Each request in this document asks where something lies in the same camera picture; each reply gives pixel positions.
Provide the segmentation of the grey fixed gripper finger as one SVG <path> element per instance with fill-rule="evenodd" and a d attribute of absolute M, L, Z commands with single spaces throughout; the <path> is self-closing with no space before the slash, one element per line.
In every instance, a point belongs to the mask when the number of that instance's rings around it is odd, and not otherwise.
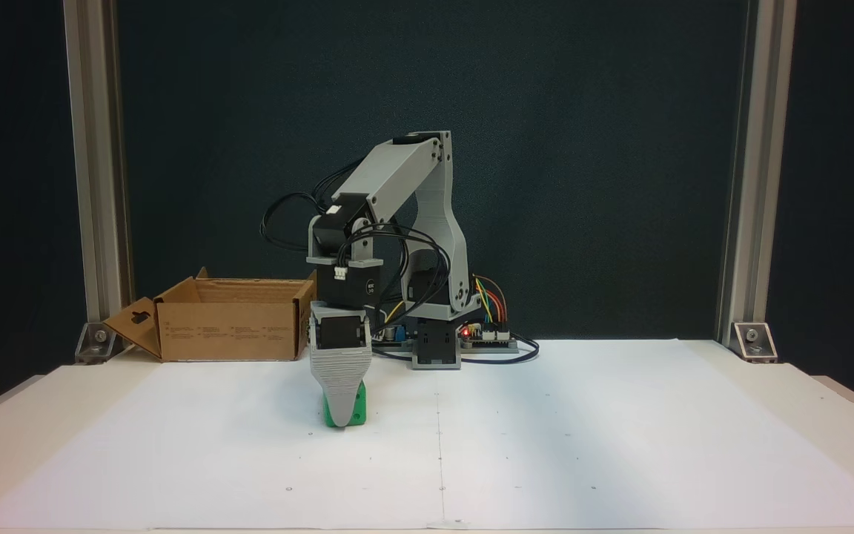
<path fill-rule="evenodd" d="M 322 416 L 329 428 L 363 425 L 367 420 L 365 375 L 371 349 L 311 349 L 311 373 L 322 389 Z"/>

